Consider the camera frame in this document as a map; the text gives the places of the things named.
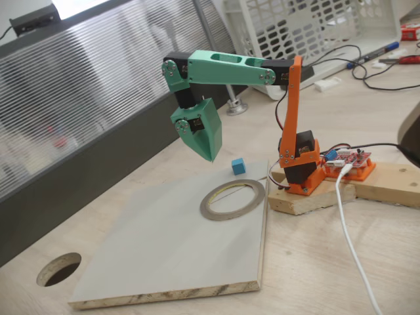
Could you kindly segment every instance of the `hole in desk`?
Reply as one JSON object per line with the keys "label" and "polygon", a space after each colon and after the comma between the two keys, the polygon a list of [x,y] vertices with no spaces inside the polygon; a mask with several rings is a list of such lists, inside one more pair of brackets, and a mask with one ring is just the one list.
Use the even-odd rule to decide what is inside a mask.
{"label": "hole in desk", "polygon": [[54,284],[59,284],[76,271],[80,262],[81,255],[78,253],[68,253],[55,258],[38,274],[37,285],[50,287]]}

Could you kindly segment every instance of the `wooden board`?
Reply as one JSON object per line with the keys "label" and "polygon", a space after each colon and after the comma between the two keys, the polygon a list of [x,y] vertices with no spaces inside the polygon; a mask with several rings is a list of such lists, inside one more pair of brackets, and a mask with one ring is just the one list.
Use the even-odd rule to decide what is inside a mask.
{"label": "wooden board", "polygon": [[[264,179],[267,167],[267,161],[252,163],[239,176],[227,169],[135,192],[69,304],[87,309],[258,290],[266,198],[224,221],[204,218],[200,203],[226,182]],[[246,189],[225,193],[217,200],[220,211],[212,209],[233,211],[252,196]]]}
{"label": "wooden board", "polygon": [[[356,188],[351,184],[341,186],[341,199],[343,201],[356,199]],[[302,215],[319,208],[330,207],[337,204],[335,183],[323,181],[310,196],[289,194],[283,190],[273,190],[268,195],[271,209],[291,215]]]}
{"label": "wooden board", "polygon": [[346,182],[355,185],[358,198],[420,207],[420,170],[412,165],[377,163],[364,182]]}
{"label": "wooden board", "polygon": [[[284,170],[280,168],[273,170],[272,176],[277,181],[285,180]],[[335,181],[335,178],[326,178],[309,197],[292,195],[279,190],[271,192],[268,200],[274,210],[294,215],[335,205],[337,203]],[[343,183],[352,186],[343,188],[343,200],[357,197],[420,207],[420,171],[411,165],[379,162],[365,181],[343,180]]]}

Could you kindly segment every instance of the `wooden desk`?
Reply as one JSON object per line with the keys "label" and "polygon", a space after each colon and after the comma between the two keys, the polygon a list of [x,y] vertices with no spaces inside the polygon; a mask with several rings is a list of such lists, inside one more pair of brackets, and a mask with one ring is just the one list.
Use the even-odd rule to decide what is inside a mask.
{"label": "wooden desk", "polygon": [[[414,51],[413,43],[405,43]],[[419,66],[395,66],[371,80],[395,87],[420,82]],[[420,101],[420,90],[372,91],[353,80],[319,93],[301,93],[299,130],[311,129],[322,149],[339,142],[353,145],[396,142],[399,125]],[[278,157],[281,132],[275,102],[253,89],[243,99],[246,113],[226,116],[223,147],[214,163],[206,162],[180,140],[139,167],[0,269],[0,314],[79,314],[67,301],[127,198],[137,189],[246,162]],[[285,116],[285,102],[279,116]],[[393,147],[371,149],[377,161],[408,163]],[[420,314],[420,212],[373,201],[345,205],[354,246],[384,314]],[[39,287],[39,271],[58,256],[76,252],[81,265],[68,279]],[[262,289],[259,292],[84,311],[81,314],[373,314],[350,256],[336,207],[294,217],[269,210]]]}

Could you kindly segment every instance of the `blue marker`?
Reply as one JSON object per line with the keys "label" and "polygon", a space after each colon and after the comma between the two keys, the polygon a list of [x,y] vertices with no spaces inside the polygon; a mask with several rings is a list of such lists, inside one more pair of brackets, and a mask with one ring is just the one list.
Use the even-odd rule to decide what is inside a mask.
{"label": "blue marker", "polygon": [[[377,58],[379,56],[382,56],[383,54],[386,54],[389,51],[393,51],[394,49],[397,49],[400,46],[400,43],[395,41],[392,44],[389,44],[387,46],[385,46],[384,48],[378,49],[377,51],[371,52],[370,54],[367,54],[365,56],[362,57],[361,60],[358,61],[359,64],[364,64],[365,62],[368,62],[374,58]],[[353,69],[354,68],[354,64],[349,62],[347,64],[347,69]]]}

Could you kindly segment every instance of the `white board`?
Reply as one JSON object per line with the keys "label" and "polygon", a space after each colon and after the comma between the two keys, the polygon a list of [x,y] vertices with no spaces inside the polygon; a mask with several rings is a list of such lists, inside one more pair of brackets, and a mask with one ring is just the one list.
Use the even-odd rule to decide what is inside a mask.
{"label": "white board", "polygon": [[[258,290],[266,197],[236,219],[213,221],[200,213],[202,199],[217,186],[266,178],[267,161],[246,167],[238,176],[229,168],[134,193],[69,304],[86,309]],[[219,196],[212,209],[238,209],[253,196],[247,190]]]}

